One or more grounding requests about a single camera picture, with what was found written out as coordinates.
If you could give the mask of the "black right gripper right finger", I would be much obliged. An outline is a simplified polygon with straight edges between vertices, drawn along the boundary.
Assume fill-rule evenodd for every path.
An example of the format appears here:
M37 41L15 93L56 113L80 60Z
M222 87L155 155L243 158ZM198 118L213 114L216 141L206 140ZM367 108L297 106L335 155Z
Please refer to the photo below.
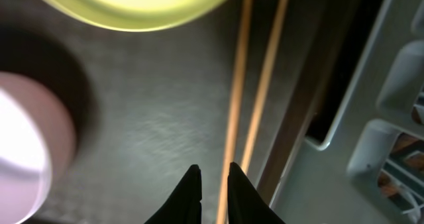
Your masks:
M227 183L229 224L285 224L262 200L235 162L230 163Z

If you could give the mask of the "wooden chopstick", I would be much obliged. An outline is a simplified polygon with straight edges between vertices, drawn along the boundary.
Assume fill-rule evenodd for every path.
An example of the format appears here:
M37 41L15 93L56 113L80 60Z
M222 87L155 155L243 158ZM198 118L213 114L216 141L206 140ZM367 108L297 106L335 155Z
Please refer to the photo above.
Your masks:
M272 79L272 72L274 69L277 51L280 44L280 37L284 27L286 11L288 9L288 3L289 0L278 0L278 6L276 8L274 21L270 30L270 36L264 55L264 61L262 63L262 71L247 133L246 144L244 147L244 152L240 165L242 171L245 174L248 173L262 114L264 112L264 106L266 103L269 85Z
M253 0L242 0L237 47L235 51L233 81L229 101L227 135L223 153L223 166L221 172L221 184L219 188L216 224L225 224L227 221L227 178L229 175L229 166L234 160L237 145L239 117L246 72L246 60L248 56L252 6Z

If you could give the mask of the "pink white small bowl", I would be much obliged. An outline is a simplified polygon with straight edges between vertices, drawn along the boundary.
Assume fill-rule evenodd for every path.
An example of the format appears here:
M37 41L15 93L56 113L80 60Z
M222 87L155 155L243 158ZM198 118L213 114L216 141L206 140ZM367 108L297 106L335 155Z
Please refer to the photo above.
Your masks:
M70 113L49 89L1 72L1 223L22 223L45 202L76 150Z

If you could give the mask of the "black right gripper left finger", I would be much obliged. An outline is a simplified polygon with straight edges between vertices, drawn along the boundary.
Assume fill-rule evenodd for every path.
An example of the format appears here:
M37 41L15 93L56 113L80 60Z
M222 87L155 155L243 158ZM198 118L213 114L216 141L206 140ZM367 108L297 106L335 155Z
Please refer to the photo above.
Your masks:
M191 165L161 208L145 224L201 224L201 170Z

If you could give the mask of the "yellow plate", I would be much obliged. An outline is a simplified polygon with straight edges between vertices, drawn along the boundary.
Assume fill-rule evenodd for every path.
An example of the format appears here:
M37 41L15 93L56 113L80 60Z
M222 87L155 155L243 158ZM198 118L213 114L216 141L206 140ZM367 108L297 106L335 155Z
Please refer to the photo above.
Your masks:
M148 32L188 23L226 0L43 0L83 23L110 30Z

